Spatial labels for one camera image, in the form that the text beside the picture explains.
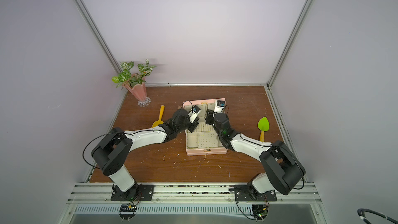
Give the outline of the pink jewelry box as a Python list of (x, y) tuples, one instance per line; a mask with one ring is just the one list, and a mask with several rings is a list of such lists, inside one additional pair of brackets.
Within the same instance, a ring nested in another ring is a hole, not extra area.
[(227, 153), (227, 149), (219, 141), (218, 135), (211, 125), (205, 123), (206, 110), (215, 108), (216, 100), (225, 100), (225, 98), (194, 100), (183, 103), (183, 108), (190, 112), (195, 105), (201, 108), (196, 121), (199, 125), (193, 133), (185, 130), (186, 134), (186, 152), (189, 156), (196, 155), (223, 155)]

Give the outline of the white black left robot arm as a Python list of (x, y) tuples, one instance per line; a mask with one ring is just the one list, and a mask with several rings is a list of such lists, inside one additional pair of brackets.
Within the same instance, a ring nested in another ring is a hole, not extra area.
[(190, 111), (183, 108), (163, 124), (138, 131), (123, 131), (114, 128), (93, 141), (102, 139), (91, 152), (95, 168), (109, 177), (117, 193), (126, 194), (136, 187), (136, 181), (125, 166), (130, 152), (153, 144), (162, 144), (175, 139), (181, 132), (193, 132), (199, 124), (201, 109), (194, 106)]

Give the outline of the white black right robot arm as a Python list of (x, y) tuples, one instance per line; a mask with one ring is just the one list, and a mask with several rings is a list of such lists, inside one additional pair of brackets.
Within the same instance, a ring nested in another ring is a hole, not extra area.
[(286, 196), (304, 177), (304, 167), (284, 142), (266, 143), (249, 138), (232, 128), (225, 113), (208, 110), (205, 122), (214, 128), (225, 148), (246, 154), (261, 163), (264, 173), (256, 175), (248, 183), (253, 192), (264, 194), (275, 190)]

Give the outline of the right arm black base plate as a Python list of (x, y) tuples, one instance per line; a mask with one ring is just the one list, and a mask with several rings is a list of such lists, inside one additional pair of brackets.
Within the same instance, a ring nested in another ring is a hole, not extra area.
[(276, 202), (277, 196), (274, 190), (260, 194), (248, 185), (234, 185), (229, 188), (237, 202)]

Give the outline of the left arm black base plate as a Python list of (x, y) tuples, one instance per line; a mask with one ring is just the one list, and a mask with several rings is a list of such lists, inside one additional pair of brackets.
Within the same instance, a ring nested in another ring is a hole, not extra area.
[(144, 185), (135, 183), (126, 192), (123, 192), (116, 184), (112, 186), (111, 201), (151, 201), (155, 185)]

